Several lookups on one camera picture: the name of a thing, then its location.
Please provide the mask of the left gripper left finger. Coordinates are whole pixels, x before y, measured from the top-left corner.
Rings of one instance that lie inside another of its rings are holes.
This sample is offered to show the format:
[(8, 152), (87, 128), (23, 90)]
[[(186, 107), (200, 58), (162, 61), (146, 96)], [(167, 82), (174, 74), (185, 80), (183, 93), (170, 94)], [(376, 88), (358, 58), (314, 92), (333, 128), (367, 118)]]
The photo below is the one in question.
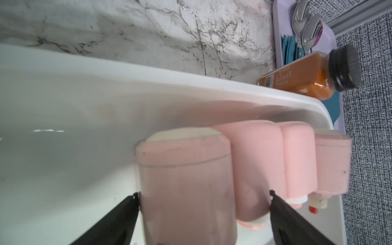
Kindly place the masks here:
[(138, 193), (126, 197), (73, 245), (129, 245), (140, 209)]

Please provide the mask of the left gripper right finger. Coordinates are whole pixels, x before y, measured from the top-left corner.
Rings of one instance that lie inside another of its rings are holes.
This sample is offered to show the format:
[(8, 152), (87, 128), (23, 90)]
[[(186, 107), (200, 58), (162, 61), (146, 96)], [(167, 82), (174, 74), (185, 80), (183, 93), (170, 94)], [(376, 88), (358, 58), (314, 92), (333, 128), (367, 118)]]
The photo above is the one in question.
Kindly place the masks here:
[(277, 245), (332, 245), (333, 242), (270, 190), (271, 226)]

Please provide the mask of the pink sharpener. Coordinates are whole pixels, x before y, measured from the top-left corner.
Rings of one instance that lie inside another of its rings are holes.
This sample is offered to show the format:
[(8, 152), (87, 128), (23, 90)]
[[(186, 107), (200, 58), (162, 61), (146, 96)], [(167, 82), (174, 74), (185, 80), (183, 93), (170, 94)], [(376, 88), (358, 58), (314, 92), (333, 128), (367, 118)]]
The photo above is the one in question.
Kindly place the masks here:
[(328, 200), (349, 189), (352, 139), (338, 130), (315, 129), (317, 190), (308, 196), (308, 210), (318, 214)]
[(278, 126), (283, 136), (286, 203), (299, 209), (318, 186), (314, 129), (301, 121), (281, 122)]
[(240, 225), (259, 230), (270, 223), (273, 190), (286, 199), (283, 136), (268, 120), (215, 125), (230, 141), (236, 218)]
[(136, 147), (148, 245), (233, 245), (231, 145), (213, 128), (153, 134)]

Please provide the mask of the white storage box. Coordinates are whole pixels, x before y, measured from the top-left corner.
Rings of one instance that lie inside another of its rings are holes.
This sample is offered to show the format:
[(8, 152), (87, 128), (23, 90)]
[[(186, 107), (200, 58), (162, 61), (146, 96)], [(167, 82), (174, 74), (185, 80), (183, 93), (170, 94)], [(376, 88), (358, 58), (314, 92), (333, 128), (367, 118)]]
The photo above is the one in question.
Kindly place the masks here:
[(68, 245), (139, 190), (150, 135), (233, 121), (333, 128), (317, 99), (155, 67), (1, 45), (1, 244)]

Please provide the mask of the orange spice jar black lid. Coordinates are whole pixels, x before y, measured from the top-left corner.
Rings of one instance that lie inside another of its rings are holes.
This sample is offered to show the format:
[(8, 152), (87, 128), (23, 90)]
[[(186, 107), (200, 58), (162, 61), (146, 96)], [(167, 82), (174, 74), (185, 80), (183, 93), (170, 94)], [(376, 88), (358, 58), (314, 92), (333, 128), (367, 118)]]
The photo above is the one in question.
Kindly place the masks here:
[(345, 45), (330, 53), (313, 52), (258, 79), (257, 85), (327, 100), (337, 92), (358, 88), (361, 62), (357, 49)]

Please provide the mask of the silver ornate spoon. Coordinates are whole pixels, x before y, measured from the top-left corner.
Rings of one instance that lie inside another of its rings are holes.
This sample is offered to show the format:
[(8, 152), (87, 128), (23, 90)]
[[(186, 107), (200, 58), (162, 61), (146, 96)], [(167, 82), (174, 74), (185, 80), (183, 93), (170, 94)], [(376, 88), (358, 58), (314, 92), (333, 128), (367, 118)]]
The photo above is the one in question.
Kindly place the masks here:
[(311, 49), (318, 43), (323, 32), (322, 16), (314, 15), (306, 24), (301, 39), (302, 49), (305, 54), (310, 54)]

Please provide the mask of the lavender tray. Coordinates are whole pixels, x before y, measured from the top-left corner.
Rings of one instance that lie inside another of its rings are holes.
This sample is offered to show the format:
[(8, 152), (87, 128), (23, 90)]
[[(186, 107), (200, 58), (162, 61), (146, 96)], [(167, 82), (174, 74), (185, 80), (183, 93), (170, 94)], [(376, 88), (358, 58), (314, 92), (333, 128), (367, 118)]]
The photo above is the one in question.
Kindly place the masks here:
[[(294, 36), (292, 30), (293, 13), (296, 8), (296, 1), (277, 0), (273, 3), (273, 28), (274, 28), (274, 41), (276, 53), (276, 66), (278, 68), (283, 66), (283, 53), (281, 38), (283, 36)], [(336, 49), (336, 39), (333, 31), (325, 23), (323, 24), (322, 35), (313, 51), (320, 51), (329, 53), (331, 50)], [(342, 96), (340, 93), (335, 94), (328, 100), (322, 101), (326, 106), (335, 130), (345, 133), (344, 113)]]

